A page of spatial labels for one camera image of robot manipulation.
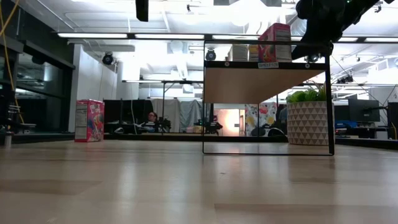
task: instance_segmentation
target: white geometric planter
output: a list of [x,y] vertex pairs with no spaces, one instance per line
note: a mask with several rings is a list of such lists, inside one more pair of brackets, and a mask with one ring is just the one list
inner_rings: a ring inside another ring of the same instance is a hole
[[328,146],[326,102],[289,103],[287,105],[287,138],[290,144]]

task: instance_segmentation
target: label sticker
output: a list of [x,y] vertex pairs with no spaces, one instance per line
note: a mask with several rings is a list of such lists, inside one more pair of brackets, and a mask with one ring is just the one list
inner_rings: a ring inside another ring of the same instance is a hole
[[258,66],[259,68],[279,68],[279,62],[262,62]]

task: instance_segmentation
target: potted plant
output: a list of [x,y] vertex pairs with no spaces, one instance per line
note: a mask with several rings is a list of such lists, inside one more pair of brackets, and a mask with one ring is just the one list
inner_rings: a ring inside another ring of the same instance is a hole
[[318,91],[296,91],[286,98],[290,144],[329,145],[326,88],[325,85],[315,85]]

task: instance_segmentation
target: green plant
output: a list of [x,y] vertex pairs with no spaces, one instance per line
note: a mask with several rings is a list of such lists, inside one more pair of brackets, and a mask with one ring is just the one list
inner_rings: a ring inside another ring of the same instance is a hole
[[288,103],[298,103],[298,102],[309,102],[309,101],[326,101],[326,85],[319,85],[315,83],[318,91],[311,90],[307,91],[296,91],[295,93],[287,96],[286,101]]

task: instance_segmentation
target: wooden floor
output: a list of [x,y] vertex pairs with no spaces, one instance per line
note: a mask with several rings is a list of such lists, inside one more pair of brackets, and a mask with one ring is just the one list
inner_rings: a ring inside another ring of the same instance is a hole
[[[251,148],[304,149],[206,144],[209,151]],[[0,149],[1,224],[374,224],[398,223],[397,211],[394,151],[337,146],[335,157],[204,156],[201,143],[143,141]]]

